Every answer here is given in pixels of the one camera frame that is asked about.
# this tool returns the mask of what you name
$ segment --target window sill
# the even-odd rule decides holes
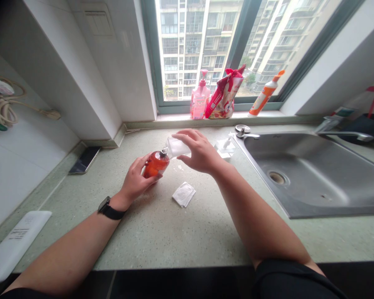
[[[275,125],[319,123],[320,115],[294,115],[286,116],[278,110],[262,111],[258,117],[248,117],[247,111],[235,111],[231,118],[192,120],[189,113],[158,115],[157,120],[151,122],[126,123],[131,129],[162,129],[162,128],[186,128],[186,127],[213,127],[245,125]]]
[[[258,117],[284,117],[286,116],[284,113],[281,111],[261,111],[259,113]],[[248,111],[234,111],[231,119],[251,119],[248,116]],[[190,121],[195,121],[190,119],[190,114],[189,113],[180,113],[180,114],[162,114],[157,116],[157,120],[155,122],[166,122],[166,121],[178,121],[178,120],[190,120]]]

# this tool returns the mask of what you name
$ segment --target orange bottle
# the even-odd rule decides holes
[[[163,174],[169,165],[170,159],[163,151],[156,151],[151,154],[147,162],[148,164],[145,166],[143,173],[143,177],[146,179],[156,176],[158,173]]]
[[[256,117],[258,116],[259,112],[262,111],[263,107],[266,105],[267,101],[270,99],[271,95],[278,87],[277,81],[282,75],[284,75],[284,73],[285,70],[282,70],[278,73],[278,75],[274,76],[272,81],[265,84],[265,87],[263,88],[260,95],[256,98],[255,103],[253,103],[253,106],[248,113],[249,117]]]

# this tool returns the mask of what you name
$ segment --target black container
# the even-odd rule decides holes
[[[346,127],[344,127],[341,132],[359,132],[371,135],[374,137],[374,114],[371,118],[367,117],[368,113],[361,115]],[[350,143],[355,143],[359,145],[367,144],[366,141],[357,140],[356,136],[339,136],[341,139],[346,140]]]

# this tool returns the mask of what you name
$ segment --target forearm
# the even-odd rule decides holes
[[[119,222],[94,212],[46,249],[6,292],[24,287],[55,296],[71,293],[89,274]]]
[[[255,192],[231,164],[214,175],[234,225],[255,267],[278,258],[307,264],[305,247],[280,216]]]

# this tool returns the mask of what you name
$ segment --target white wall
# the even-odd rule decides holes
[[[38,0],[24,0],[24,2],[94,109],[110,138],[115,137],[122,124],[121,117],[66,1],[42,3]]]
[[[286,115],[326,115],[372,83],[374,0],[366,0],[280,110]]]
[[[0,75],[28,92],[20,101],[50,109],[0,56]],[[51,120],[21,105],[12,107],[19,123],[0,131],[0,224],[71,151],[79,138],[60,120]]]
[[[22,1],[9,0],[0,5],[0,54],[47,104],[61,112],[62,120],[80,139],[111,138]]]
[[[100,1],[108,6],[115,40],[92,36],[80,2],[68,0],[122,120],[155,120],[157,111],[140,2]]]

